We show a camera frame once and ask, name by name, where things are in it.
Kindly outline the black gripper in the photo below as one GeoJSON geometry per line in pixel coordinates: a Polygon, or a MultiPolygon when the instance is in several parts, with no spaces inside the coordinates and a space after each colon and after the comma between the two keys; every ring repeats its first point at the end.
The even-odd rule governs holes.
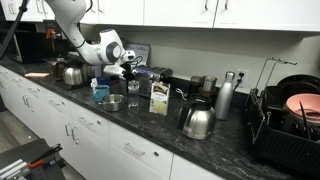
{"type": "Polygon", "coordinates": [[[131,81],[135,79],[135,73],[131,69],[131,64],[127,62],[116,62],[114,65],[106,65],[103,73],[110,76],[119,76],[131,81]]]}

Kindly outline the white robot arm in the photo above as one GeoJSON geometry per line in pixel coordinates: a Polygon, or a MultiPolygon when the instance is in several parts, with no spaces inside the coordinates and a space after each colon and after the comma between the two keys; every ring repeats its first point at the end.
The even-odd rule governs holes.
{"type": "Polygon", "coordinates": [[[130,63],[135,59],[132,50],[126,50],[123,41],[115,29],[88,30],[80,28],[80,21],[88,10],[89,0],[45,0],[52,9],[55,20],[65,37],[76,49],[83,63],[104,65],[103,72],[109,75],[122,76],[131,81],[134,70],[130,63]]]}

